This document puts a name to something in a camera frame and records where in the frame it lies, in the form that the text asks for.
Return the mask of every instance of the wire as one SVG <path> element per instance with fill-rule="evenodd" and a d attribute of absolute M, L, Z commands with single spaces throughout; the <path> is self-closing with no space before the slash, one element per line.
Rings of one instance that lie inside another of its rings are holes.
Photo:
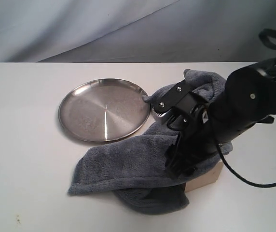
<path fill-rule="evenodd" d="M 213 128 L 213 124 L 212 124 L 212 117 L 209 117 L 209 111 L 208 111 L 208 108 L 206 107 L 206 110 L 207 110 L 207 115 L 208 115 L 208 119 L 210 121 L 210 126 L 211 126 L 211 130 L 212 130 L 212 137 L 213 137 L 213 141 L 214 141 L 214 145 L 217 149 L 217 152 L 218 154 L 220 155 L 220 158 L 221 160 L 223 161 L 223 163 L 225 164 L 225 166 L 228 168 L 228 170 L 234 174 L 237 178 L 239 178 L 241 181 L 243 181 L 244 183 L 248 184 L 248 185 L 251 185 L 251 186 L 254 186 L 254 187 L 257 187 L 257 188 L 273 188 L 273 187 L 276 187 L 276 182 L 275 183 L 271 183 L 271 184 L 256 184 L 254 182 L 251 182 L 245 178 L 243 178 L 242 176 L 240 176 L 226 161 L 222 151 L 221 151 L 221 148 L 219 146 L 219 142 L 216 138 L 216 135 L 215 135 L 215 132 L 214 132 L 214 128 Z"/>

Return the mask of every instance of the metal plate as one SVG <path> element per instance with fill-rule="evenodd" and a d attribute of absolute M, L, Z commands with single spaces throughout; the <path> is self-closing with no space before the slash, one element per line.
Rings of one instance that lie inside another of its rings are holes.
<path fill-rule="evenodd" d="M 62 101 L 59 120 L 72 136 L 92 142 L 112 141 L 137 131 L 148 119 L 150 105 L 139 86 L 120 79 L 101 79 L 72 90 Z"/>

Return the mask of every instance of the cardboard box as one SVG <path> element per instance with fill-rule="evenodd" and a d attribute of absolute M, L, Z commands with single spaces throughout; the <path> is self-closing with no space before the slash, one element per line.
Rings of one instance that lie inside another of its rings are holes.
<path fill-rule="evenodd" d="M 220 176 L 221 170 L 223 169 L 223 165 L 223 162 L 220 161 L 212 170 L 210 170 L 206 174 L 201 175 L 194 180 L 188 181 L 186 183 L 185 192 L 189 192 L 216 182 Z"/>

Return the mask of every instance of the white table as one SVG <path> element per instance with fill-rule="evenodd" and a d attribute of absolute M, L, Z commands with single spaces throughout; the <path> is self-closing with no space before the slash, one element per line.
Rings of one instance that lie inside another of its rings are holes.
<path fill-rule="evenodd" d="M 227 169 L 217 183 L 188 193 L 187 208 L 162 216 L 136 213 L 111 192 L 67 196 L 76 163 L 95 145 L 69 139 L 58 126 L 58 106 L 74 87 L 121 78 L 152 94 L 182 80 L 186 68 L 227 77 L 245 65 L 0 63 L 0 231 L 276 231 L 276 188 L 250 187 Z M 258 183 L 276 181 L 276 121 L 256 125 L 233 144 L 228 161 L 240 174 Z"/>

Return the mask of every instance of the towel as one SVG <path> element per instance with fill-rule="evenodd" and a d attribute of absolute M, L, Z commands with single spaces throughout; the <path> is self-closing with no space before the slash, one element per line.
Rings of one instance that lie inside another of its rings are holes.
<path fill-rule="evenodd" d="M 184 78 L 193 92 L 213 101 L 223 90 L 225 80 L 214 72 L 185 70 Z M 163 87 L 152 96 L 144 96 L 153 104 L 173 85 Z M 164 214 L 189 204 L 184 183 L 210 171 L 220 160 L 218 154 L 196 165 L 190 176 L 171 179 L 165 173 L 165 151 L 175 143 L 177 131 L 153 123 L 141 136 L 89 149 L 78 162 L 69 195 L 85 195 L 112 190 L 126 205 L 144 214 Z M 223 154 L 232 151 L 225 143 Z"/>

